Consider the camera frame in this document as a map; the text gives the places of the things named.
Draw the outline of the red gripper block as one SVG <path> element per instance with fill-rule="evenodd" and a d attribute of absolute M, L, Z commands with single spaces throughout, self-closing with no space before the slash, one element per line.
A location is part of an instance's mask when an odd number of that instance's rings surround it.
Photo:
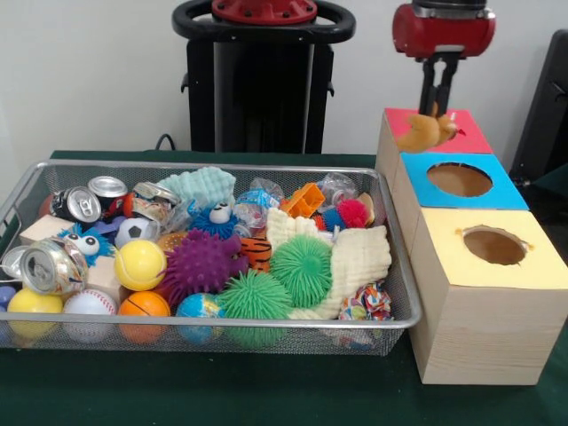
<path fill-rule="evenodd" d="M 419 4 L 402 4 L 394 13 L 392 38 L 395 50 L 409 58 L 422 61 L 422 90 L 419 114 L 435 117 L 446 114 L 454 75 L 460 57 L 477 57 L 485 52 L 493 40 L 496 15 L 487 8 L 452 9 L 448 7 L 423 7 Z M 445 63 L 437 87 L 434 80 L 438 53 Z"/>

